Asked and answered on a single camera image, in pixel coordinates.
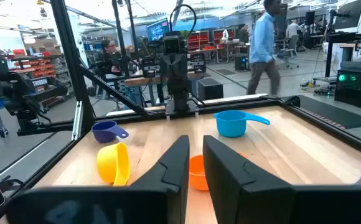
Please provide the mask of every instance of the ceiling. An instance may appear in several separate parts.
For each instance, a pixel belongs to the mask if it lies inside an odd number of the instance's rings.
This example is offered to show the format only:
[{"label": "ceiling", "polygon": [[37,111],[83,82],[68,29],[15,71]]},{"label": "ceiling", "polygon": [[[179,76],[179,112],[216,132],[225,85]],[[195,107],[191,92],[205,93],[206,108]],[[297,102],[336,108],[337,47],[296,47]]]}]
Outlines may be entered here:
[{"label": "ceiling", "polygon": [[[146,24],[169,17],[172,10],[182,0],[130,0],[134,23]],[[224,17],[236,12],[255,12],[263,10],[263,0],[183,0],[183,4],[192,6],[197,15],[201,17]],[[310,6],[311,9],[328,5],[337,5],[337,0],[283,0],[289,7]],[[53,12],[50,4],[37,5],[37,0],[0,0],[0,26],[5,24],[14,27],[17,24],[34,27],[55,27]],[[85,12],[101,20],[115,24],[115,16],[111,0],[65,0],[67,6]],[[47,12],[47,17],[41,17],[41,7]],[[121,26],[129,27],[129,14],[126,5],[118,8]],[[182,7],[178,19],[191,17],[191,11]],[[101,27],[103,24],[96,23],[91,19],[80,17],[80,23],[84,26]]]}]

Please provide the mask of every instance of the desk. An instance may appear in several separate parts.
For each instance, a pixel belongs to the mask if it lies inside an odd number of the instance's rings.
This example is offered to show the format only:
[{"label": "desk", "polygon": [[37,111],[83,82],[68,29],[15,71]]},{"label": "desk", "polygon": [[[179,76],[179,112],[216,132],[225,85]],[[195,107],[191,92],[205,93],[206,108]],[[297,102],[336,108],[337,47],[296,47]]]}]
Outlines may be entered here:
[{"label": "desk", "polygon": [[[232,100],[256,101],[257,95]],[[290,112],[289,106],[266,105],[243,109],[271,121],[269,126],[247,122],[247,133],[240,138],[219,135],[212,113],[175,120],[151,120],[120,124],[129,132],[122,140],[128,146],[131,176],[128,185],[149,170],[181,135],[189,135],[190,156],[202,153],[203,136],[212,135],[232,149],[242,152],[256,165],[290,184],[354,183],[361,175],[361,152],[344,141]],[[124,114],[124,111],[111,112]],[[45,175],[38,174],[33,188],[55,186],[99,186],[103,183],[96,169],[100,148],[117,143],[99,144],[89,132]],[[217,223],[209,192],[189,186],[187,224]]]},{"label": "desk", "polygon": [[354,49],[356,47],[356,44],[339,44],[340,48],[342,48],[342,62],[344,61],[352,61],[352,56],[354,53]]},{"label": "desk", "polygon": [[[134,75],[142,75],[143,71],[139,70],[137,71]],[[188,72],[187,74],[188,78],[191,80],[192,82],[192,92],[197,95],[197,80],[202,78],[204,76],[203,73],[194,73],[194,72]],[[162,78],[162,82],[165,83],[167,81],[168,78]],[[141,93],[141,86],[144,85],[148,85],[149,87],[149,94],[150,94],[150,99],[151,99],[151,104],[153,106],[155,106],[155,102],[154,102],[154,93],[153,93],[153,88],[152,85],[160,85],[161,84],[161,78],[160,77],[153,77],[153,78],[129,78],[127,80],[124,81],[125,85],[133,88],[135,91],[135,95],[136,95],[136,102],[138,105],[143,106],[143,102],[141,101],[141,95],[143,93]]]},{"label": "desk", "polygon": [[219,63],[219,60],[218,60],[218,51],[219,51],[219,50],[222,50],[222,49],[225,49],[225,48],[220,47],[220,48],[216,48],[216,49],[195,50],[195,51],[189,52],[189,54],[201,54],[201,53],[215,52],[216,61],[217,61],[217,63]]}]

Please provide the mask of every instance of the monitor screen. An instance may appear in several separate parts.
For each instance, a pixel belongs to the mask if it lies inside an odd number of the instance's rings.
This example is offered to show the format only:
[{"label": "monitor screen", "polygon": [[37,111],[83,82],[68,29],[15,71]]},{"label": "monitor screen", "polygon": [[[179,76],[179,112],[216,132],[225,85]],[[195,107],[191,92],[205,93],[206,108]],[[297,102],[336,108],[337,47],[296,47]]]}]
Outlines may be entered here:
[{"label": "monitor screen", "polygon": [[345,16],[336,17],[334,29],[357,27],[361,14],[361,0],[350,2],[341,6],[337,13]]},{"label": "monitor screen", "polygon": [[148,25],[146,28],[149,41],[159,40],[166,32],[169,32],[168,19],[165,18],[157,21],[151,25]]}]

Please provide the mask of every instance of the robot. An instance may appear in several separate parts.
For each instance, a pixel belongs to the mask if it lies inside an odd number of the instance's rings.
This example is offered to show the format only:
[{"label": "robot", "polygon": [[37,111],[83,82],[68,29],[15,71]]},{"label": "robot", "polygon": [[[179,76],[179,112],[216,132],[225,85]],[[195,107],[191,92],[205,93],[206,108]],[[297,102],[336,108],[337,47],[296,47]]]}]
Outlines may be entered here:
[{"label": "robot", "polygon": [[[23,73],[10,72],[6,59],[0,56],[0,100],[4,100],[5,109],[16,116],[20,131],[49,126],[50,119],[42,115],[47,110],[39,102],[66,94],[67,87],[56,78],[30,78]],[[39,117],[49,123],[41,123]],[[7,130],[2,126],[0,124],[0,135],[5,137]]]}]

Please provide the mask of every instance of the measuring cup handle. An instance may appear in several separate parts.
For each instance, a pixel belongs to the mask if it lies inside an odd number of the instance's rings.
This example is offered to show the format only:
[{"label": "measuring cup handle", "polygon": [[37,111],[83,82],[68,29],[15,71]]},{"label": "measuring cup handle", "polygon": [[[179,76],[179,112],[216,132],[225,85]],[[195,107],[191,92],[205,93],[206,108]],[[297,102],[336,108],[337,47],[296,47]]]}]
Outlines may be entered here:
[{"label": "measuring cup handle", "polygon": [[120,138],[126,138],[129,136],[129,134],[124,129],[120,128],[118,125],[113,127],[112,131]]},{"label": "measuring cup handle", "polygon": [[247,120],[261,122],[261,123],[266,124],[266,125],[270,124],[270,121],[268,119],[265,119],[265,118],[263,118],[261,116],[257,116],[257,115],[254,115],[254,114],[249,114],[248,117],[247,117]]}]

